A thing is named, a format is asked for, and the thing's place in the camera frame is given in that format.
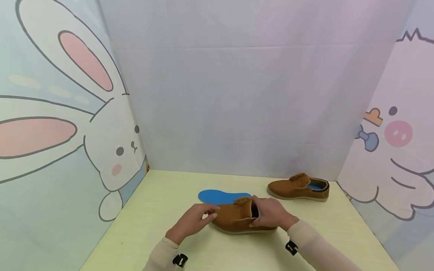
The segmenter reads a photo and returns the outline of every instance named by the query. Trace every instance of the brown suede shoe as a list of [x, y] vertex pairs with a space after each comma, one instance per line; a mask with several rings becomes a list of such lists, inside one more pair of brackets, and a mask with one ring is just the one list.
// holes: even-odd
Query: brown suede shoe
[[305, 173], [292, 176], [289, 180], [271, 182], [267, 192], [279, 199], [311, 199], [326, 201], [330, 185], [326, 180], [312, 178]]
[[233, 204], [218, 205], [217, 217], [213, 224], [221, 231], [230, 234], [275, 232], [276, 228], [249, 227], [258, 218], [259, 211], [255, 202], [249, 197], [236, 199]]

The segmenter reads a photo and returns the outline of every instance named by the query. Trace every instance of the cartoon wall panel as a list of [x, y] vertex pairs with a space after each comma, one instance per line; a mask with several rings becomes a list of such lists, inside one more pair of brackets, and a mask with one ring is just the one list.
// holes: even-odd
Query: cartoon wall panel
[[0, 3], [2, 270], [78, 270], [147, 172], [94, 0]]
[[434, 3], [397, 40], [338, 183], [401, 270], [434, 264]]

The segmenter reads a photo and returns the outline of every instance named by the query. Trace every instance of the forearm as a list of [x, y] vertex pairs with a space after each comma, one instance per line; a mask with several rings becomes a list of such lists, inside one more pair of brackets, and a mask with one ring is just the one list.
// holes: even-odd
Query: forearm
[[173, 259], [178, 255], [178, 245], [164, 237], [149, 255], [143, 271], [173, 271]]
[[360, 271], [351, 260], [331, 246], [308, 223], [298, 221], [287, 230], [300, 255], [316, 271]]

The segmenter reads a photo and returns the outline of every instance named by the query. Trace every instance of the insole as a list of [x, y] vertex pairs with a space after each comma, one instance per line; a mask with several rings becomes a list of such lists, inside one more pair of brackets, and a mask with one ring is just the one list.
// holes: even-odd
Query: insole
[[321, 190], [321, 189], [323, 189], [323, 187], [315, 185], [315, 184], [308, 184], [307, 187], [310, 187], [313, 190]]
[[199, 192], [198, 198], [203, 203], [209, 204], [233, 204], [240, 197], [252, 197], [248, 193], [227, 193], [220, 190], [208, 189]]

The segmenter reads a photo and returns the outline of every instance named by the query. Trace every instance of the table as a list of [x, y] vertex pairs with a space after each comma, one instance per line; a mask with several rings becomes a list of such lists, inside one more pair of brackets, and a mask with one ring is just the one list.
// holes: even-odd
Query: table
[[[81, 271], [141, 271], [155, 244], [204, 189], [269, 197], [274, 178], [150, 170], [89, 256]], [[327, 202], [306, 199], [281, 203], [307, 221], [362, 270], [399, 271], [337, 183]], [[284, 248], [283, 230], [274, 234], [226, 235], [211, 226], [181, 244], [186, 271], [297, 270], [313, 268]]]

